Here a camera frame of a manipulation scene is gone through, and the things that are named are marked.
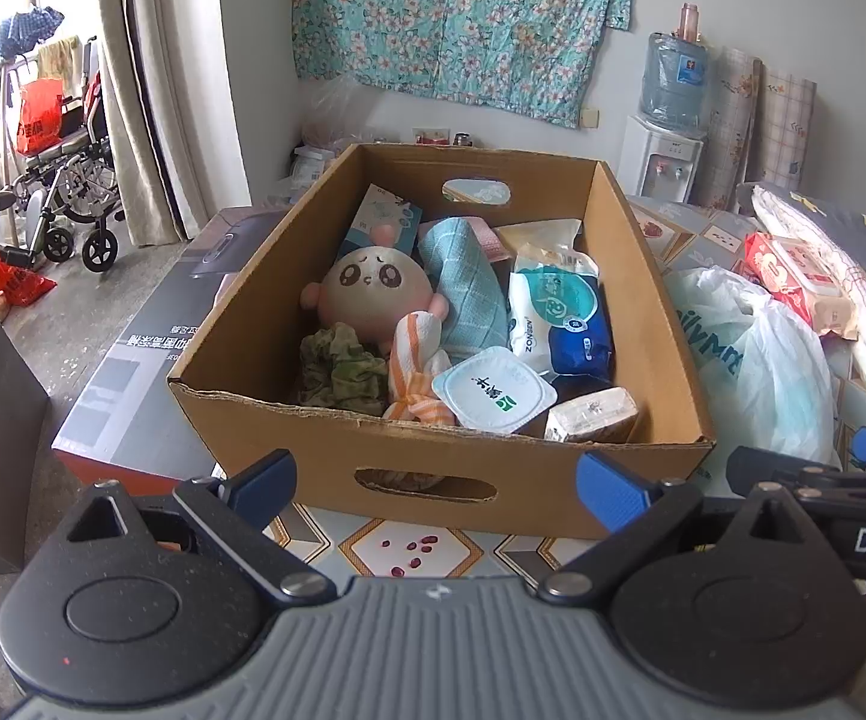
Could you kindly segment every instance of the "tiled floor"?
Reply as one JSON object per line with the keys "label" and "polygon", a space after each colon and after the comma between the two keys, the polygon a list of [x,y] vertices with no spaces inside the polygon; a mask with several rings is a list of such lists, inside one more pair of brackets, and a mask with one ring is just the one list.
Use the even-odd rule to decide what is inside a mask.
{"label": "tiled floor", "polygon": [[[50,394],[26,519],[27,559],[79,494],[76,477],[52,456],[53,437],[109,344],[183,248],[168,245],[137,250],[129,244],[124,225],[115,229],[119,258],[111,271],[92,274],[79,255],[59,266],[48,265],[42,273],[55,279],[55,289],[29,308],[14,308],[4,322],[16,348]],[[17,576],[0,576],[0,603]],[[0,655],[0,705],[7,707],[19,697]]]}

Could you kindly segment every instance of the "white bag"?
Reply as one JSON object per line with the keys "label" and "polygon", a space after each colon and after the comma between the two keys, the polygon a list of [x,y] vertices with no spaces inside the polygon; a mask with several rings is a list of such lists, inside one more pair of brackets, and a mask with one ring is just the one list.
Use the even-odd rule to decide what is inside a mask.
{"label": "white bag", "polygon": [[732,495],[726,462],[737,446],[833,464],[829,367],[812,328],[722,268],[665,281],[716,428],[716,448],[691,481],[707,495]]}

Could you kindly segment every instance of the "plush toy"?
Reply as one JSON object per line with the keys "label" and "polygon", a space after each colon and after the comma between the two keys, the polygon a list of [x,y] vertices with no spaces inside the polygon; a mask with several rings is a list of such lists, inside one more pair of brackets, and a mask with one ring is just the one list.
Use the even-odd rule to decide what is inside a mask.
{"label": "plush toy", "polygon": [[413,311],[428,311],[446,319],[449,303],[433,292],[423,269],[391,248],[395,230],[382,224],[372,228],[372,247],[358,248],[340,259],[321,283],[307,284],[300,305],[316,309],[323,327],[336,322],[356,331],[360,343],[375,343],[388,354],[399,320]]}

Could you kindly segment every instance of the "red plastic bag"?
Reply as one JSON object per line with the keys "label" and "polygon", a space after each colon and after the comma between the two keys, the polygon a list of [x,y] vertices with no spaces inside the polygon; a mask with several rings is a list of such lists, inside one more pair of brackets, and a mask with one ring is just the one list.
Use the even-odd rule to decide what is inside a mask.
{"label": "red plastic bag", "polygon": [[31,306],[55,286],[56,282],[51,278],[7,265],[0,260],[0,290],[5,293],[10,305]]}
{"label": "red plastic bag", "polygon": [[31,156],[62,140],[59,128],[63,122],[63,82],[38,79],[23,85],[19,93],[22,103],[16,151]]}

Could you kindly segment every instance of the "electrical outlet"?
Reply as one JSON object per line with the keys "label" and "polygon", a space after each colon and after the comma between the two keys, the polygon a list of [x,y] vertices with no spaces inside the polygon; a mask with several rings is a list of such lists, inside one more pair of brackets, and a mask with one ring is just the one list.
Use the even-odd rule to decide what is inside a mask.
{"label": "electrical outlet", "polygon": [[596,129],[599,125],[599,108],[580,108],[580,127],[583,127],[583,129]]}

